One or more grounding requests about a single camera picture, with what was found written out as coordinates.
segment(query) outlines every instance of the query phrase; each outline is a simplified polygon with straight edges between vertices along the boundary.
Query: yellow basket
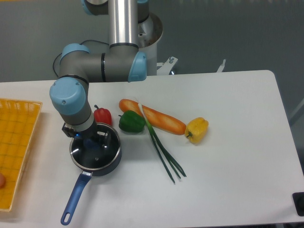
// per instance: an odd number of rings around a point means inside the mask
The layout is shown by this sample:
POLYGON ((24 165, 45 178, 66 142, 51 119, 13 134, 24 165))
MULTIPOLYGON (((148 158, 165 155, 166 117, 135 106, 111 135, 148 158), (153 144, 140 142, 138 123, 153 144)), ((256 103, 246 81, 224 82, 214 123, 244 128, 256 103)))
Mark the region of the yellow basket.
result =
POLYGON ((0 211, 10 211, 42 102, 0 98, 0 211))

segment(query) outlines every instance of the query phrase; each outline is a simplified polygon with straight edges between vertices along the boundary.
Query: green bell pepper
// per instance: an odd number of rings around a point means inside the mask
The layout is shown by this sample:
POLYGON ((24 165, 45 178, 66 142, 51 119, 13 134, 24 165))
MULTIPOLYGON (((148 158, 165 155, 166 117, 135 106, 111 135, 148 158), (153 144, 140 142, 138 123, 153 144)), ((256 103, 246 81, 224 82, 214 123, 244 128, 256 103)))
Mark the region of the green bell pepper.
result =
POLYGON ((142 132, 146 121, 143 117, 132 110, 126 111, 119 120, 119 128, 125 132, 139 133, 142 132))

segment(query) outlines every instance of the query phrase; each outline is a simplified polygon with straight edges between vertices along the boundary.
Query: green onion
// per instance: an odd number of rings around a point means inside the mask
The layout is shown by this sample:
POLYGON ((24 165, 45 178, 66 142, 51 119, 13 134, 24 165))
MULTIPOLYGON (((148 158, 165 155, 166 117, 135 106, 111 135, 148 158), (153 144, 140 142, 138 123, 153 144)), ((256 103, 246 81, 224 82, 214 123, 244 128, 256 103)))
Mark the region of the green onion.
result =
POLYGON ((182 169, 182 167, 178 164, 178 162, 172 157, 172 155, 164 148, 163 144, 161 143, 160 139, 158 138, 155 130, 153 129, 152 125, 150 124, 150 122, 148 121, 146 115, 144 114, 143 112, 143 106, 142 104, 138 103, 138 107, 140 109, 140 111, 142 112, 142 115, 146 121, 146 124, 147 124, 147 127, 148 127, 148 130, 149 130, 149 134, 151 136, 151 139, 152 139, 152 143, 157 151, 157 154, 159 156, 159 158, 161 159, 161 162, 162 164, 164 165, 166 171, 167 171, 167 174, 169 175, 170 179, 172 180, 172 182, 175 184, 175 180, 174 178, 172 177, 164 159, 162 158, 161 156, 161 152, 160 150, 162 151, 163 155, 165 156, 165 158, 167 159, 169 165, 171 166, 171 168, 173 169, 173 171, 175 172, 175 174, 181 178, 181 176, 179 175, 179 173, 177 172, 177 170, 184 176, 186 177, 186 174, 184 172, 184 170, 182 169))

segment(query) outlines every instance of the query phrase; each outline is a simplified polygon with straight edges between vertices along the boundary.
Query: blue joint cap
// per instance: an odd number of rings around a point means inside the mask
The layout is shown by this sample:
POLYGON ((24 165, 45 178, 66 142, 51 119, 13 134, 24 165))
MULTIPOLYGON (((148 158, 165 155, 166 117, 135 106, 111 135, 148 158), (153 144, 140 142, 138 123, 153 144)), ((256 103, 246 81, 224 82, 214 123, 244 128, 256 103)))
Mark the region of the blue joint cap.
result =
POLYGON ((87 46, 85 46, 85 45, 82 45, 82 44, 69 44, 69 45, 66 45, 64 47, 64 49, 62 50, 60 61, 62 60, 62 58, 64 56, 66 56, 68 53, 71 53, 73 51, 85 51, 87 53, 91 53, 90 49, 88 49, 87 46))
POLYGON ((147 78, 147 57, 146 54, 137 52, 131 66, 128 82, 143 81, 147 78))
POLYGON ((51 86, 49 96, 53 106, 63 115, 78 113, 86 103, 85 89, 72 77, 58 79, 51 86))
POLYGON ((85 0, 81 0, 81 5, 82 5, 82 8, 84 8, 84 11, 87 15, 93 15, 93 13, 91 13, 91 11, 87 8, 87 6, 85 4, 85 0))

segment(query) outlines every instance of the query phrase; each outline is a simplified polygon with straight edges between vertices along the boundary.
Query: silver metal tube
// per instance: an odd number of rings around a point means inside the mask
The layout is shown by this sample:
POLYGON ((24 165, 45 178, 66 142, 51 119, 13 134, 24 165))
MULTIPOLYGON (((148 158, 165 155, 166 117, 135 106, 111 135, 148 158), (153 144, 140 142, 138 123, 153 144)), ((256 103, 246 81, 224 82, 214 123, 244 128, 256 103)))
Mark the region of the silver metal tube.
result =
POLYGON ((137 0, 109 0, 110 45, 138 45, 137 0))

